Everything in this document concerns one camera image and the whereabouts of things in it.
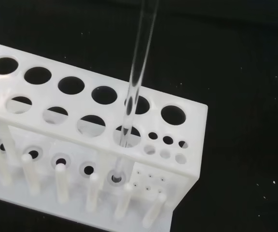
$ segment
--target black surface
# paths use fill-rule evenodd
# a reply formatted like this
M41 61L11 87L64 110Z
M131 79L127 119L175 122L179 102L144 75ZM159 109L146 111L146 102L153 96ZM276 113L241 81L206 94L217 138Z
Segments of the black surface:
M201 177L171 231L278 232L278 1L189 2L161 2L143 82L209 106ZM0 0L0 44L128 80L136 6ZM3 231L97 230L0 202Z

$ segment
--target hole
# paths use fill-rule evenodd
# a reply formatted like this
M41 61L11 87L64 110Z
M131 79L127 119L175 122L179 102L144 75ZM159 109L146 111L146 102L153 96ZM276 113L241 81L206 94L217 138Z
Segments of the hole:
M111 87L99 86L92 91L91 97L99 104L108 105L115 102L117 93Z
M0 150L1 150L1 151L5 151L5 148L4 148L4 145L3 145L3 144L0 145Z
M68 116L68 112L61 107L54 106L48 108L43 112L43 119L49 124L60 124L63 123Z
M13 114L25 113L31 108L31 106L32 106L31 100L21 96L8 100L6 104L7 110Z
M29 154L31 155L33 160L39 156L39 152L37 152L35 150L30 151Z
M178 145L183 149L186 149L188 147L188 144L185 141L179 141Z
M186 115L177 106L168 105L161 110L161 116L163 120L171 125L181 125L186 120Z
M117 127L113 132L113 139L116 144L120 145L120 136L121 136L121 126ZM132 127L130 136L128 137L127 141L127 148L137 146L141 141L140 132L135 128Z
M59 163L62 163L62 164L64 164L64 165L67 164L66 160L63 159L63 158L60 158L60 159L56 160L56 165L59 164Z
M84 168L84 173L86 175L91 175L91 174L93 174L93 172L94 172L94 168L92 166L87 166Z
M173 139L170 136L164 136L162 139L165 144L171 145L173 143Z
M129 98L126 114L130 115L131 111L132 111L132 97Z
M24 75L25 80L33 85L41 85L48 82L52 77L52 73L43 67L34 67L29 70Z
M186 163L186 157L183 154L177 154L176 155L176 161L179 164L185 164Z
M0 75L13 73L18 67L18 62L12 58L0 58Z
M158 135L154 132L149 133L148 136L150 139L158 139Z
M99 116L88 115L78 120L76 127L82 135L96 137L104 132L105 122Z
M78 94L84 89L84 82L75 76L68 76L58 83L58 88L61 92L69 95Z
M162 150L160 152L160 156L163 157L164 159L168 159L168 158L170 158L170 152L167 150Z
M148 155L153 155L153 154L156 152L155 147L152 146L152 145L146 145L146 146L144 147L144 151L145 151L145 153L147 153Z

